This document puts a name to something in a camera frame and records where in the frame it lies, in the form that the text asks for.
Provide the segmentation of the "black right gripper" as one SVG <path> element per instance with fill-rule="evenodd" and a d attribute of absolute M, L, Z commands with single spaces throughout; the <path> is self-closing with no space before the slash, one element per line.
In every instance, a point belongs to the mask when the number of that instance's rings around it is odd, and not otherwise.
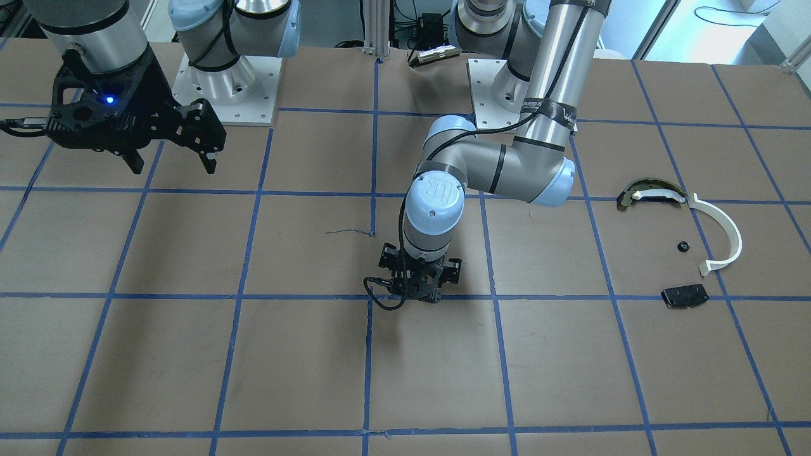
<path fill-rule="evenodd" d="M 227 132 L 205 98 L 177 102 L 150 46 L 123 69 L 90 72 L 78 50 L 67 49 L 53 81 L 53 101 L 44 133 L 64 148 L 90 148 L 121 156 L 141 174 L 139 154 L 151 141 L 190 148 L 214 174 Z"/>

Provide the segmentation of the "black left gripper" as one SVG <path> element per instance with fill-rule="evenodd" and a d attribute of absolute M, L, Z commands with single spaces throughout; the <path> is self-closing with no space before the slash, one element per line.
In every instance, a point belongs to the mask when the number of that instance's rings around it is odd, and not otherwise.
<path fill-rule="evenodd" d="M 385 243 L 381 251 L 379 267 L 388 269 L 392 277 L 380 278 L 379 284 L 389 293 L 409 300 L 438 303 L 442 300 L 444 283 L 459 283 L 463 261 L 459 258 L 441 256 L 433 262 L 415 260 L 408 254 L 400 254 L 396 246 Z"/>

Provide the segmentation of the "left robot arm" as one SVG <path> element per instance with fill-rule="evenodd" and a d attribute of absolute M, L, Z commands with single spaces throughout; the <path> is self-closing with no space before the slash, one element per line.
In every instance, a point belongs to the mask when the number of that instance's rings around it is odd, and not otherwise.
<path fill-rule="evenodd" d="M 379 267 L 389 278 L 366 277 L 401 300 L 437 303 L 444 284 L 457 284 L 463 263 L 449 258 L 469 189 L 556 207 L 572 189 L 575 165 L 564 152 L 611 3 L 457 1 L 455 43 L 503 61 L 493 78 L 505 122 L 438 118 L 398 214 L 398 243 L 385 244 Z"/>

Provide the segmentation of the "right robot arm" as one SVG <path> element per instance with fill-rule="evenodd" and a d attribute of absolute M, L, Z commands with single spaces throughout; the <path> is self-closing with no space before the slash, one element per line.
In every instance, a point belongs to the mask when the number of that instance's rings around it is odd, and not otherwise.
<path fill-rule="evenodd" d="M 296 1 L 171 1 L 168 12 L 194 76 L 196 98 L 173 95 L 127 1 L 28 1 L 26 7 L 61 54 L 53 101 L 37 127 L 64 148 L 121 156 L 135 174 L 151 141 L 195 152 L 206 173 L 227 133 L 214 101 L 236 100 L 255 82 L 249 56 L 296 54 Z"/>

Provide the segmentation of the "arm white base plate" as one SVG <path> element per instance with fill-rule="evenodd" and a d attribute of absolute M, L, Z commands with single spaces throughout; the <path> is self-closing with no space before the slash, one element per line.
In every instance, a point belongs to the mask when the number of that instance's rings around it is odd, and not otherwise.
<path fill-rule="evenodd" d="M 470 58 L 470 96 L 478 129 L 513 126 L 520 119 L 529 82 L 513 75 L 506 60 Z"/>
<path fill-rule="evenodd" d="M 283 58 L 241 56 L 231 68 L 203 72 L 184 55 L 172 92 L 183 106 L 205 98 L 224 126 L 271 127 L 282 63 Z"/>

